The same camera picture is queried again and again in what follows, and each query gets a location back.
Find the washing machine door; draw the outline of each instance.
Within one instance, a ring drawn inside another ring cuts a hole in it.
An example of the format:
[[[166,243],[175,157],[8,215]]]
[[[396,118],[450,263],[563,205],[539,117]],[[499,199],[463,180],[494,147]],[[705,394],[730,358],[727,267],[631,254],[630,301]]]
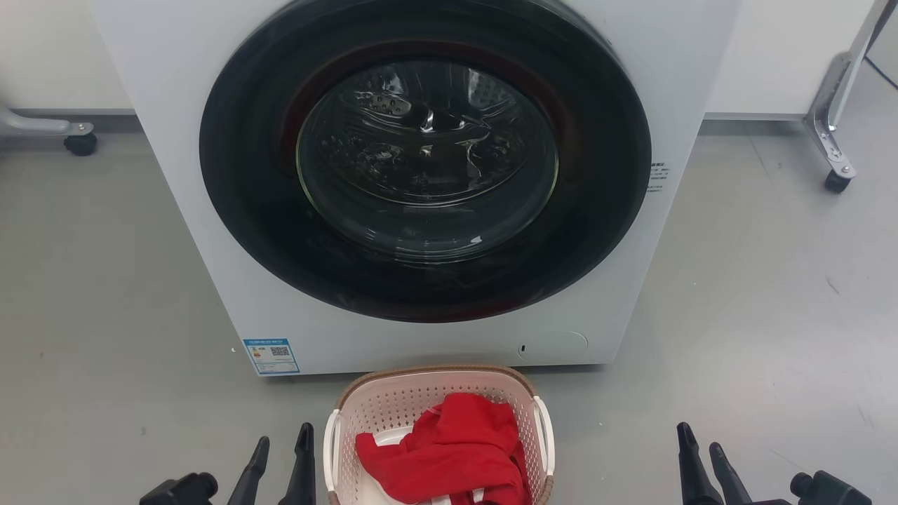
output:
[[[535,303],[617,245],[646,193],[645,113],[608,45],[530,0],[311,0],[234,53],[200,161],[261,265],[387,319]]]

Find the red cloth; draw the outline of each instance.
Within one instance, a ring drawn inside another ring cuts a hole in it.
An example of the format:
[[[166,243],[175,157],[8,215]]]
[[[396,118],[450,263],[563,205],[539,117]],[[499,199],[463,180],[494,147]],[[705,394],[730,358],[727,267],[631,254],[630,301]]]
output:
[[[424,412],[399,445],[378,447],[371,433],[356,436],[365,470],[395,500],[419,503],[449,495],[453,505],[531,505],[515,413],[477,394],[446,396]]]

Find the metal leg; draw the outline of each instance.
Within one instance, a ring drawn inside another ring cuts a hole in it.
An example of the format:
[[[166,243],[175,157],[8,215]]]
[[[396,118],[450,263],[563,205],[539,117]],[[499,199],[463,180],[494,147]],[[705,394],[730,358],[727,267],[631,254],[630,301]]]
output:
[[[823,78],[820,91],[814,98],[811,110],[805,116],[807,131],[823,155],[826,156],[826,161],[831,167],[824,185],[827,190],[836,193],[843,192],[851,179],[858,174],[851,165],[851,161],[839,148],[839,143],[836,142],[834,136],[836,127],[830,121],[832,100],[839,91],[850,65],[851,53],[849,51],[841,53],[833,59],[826,72],[826,77]]]
[[[849,182],[858,174],[848,157],[839,148],[834,132],[870,41],[878,33],[877,26],[881,27],[885,23],[885,19],[894,10],[895,4],[896,0],[874,0],[860,32],[851,44],[851,49],[837,55],[832,60],[830,68],[823,78],[820,91],[817,92],[814,103],[811,105],[811,110],[805,116],[807,131],[830,165],[830,173],[826,176],[824,183],[827,190],[836,193],[843,192]]]
[[[93,124],[73,123],[66,120],[24,118],[0,106],[0,134],[11,131],[19,135],[43,137],[66,137],[63,145],[73,155],[88,156],[97,148],[97,137],[93,134]]]

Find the washing machine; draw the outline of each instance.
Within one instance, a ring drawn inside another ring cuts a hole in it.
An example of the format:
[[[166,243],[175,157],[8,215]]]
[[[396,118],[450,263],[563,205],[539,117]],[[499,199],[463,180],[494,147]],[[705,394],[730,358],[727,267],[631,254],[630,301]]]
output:
[[[614,359],[735,0],[93,0],[263,376]]]

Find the basket handle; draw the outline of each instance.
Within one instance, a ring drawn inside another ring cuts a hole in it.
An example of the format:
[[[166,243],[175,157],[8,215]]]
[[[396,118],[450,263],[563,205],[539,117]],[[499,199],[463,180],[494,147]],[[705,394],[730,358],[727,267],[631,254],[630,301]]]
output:
[[[538,432],[540,443],[543,444],[546,455],[546,475],[555,474],[555,433],[552,431],[552,419],[549,417],[549,409],[539,396],[534,396],[536,411],[539,413],[541,430]]]
[[[337,432],[337,423],[339,422],[339,409],[335,409],[330,413],[328,424],[324,428],[324,448],[321,454],[321,463],[324,466],[324,485],[327,486],[328,492],[334,491],[334,450],[337,448],[337,440],[334,434]]]

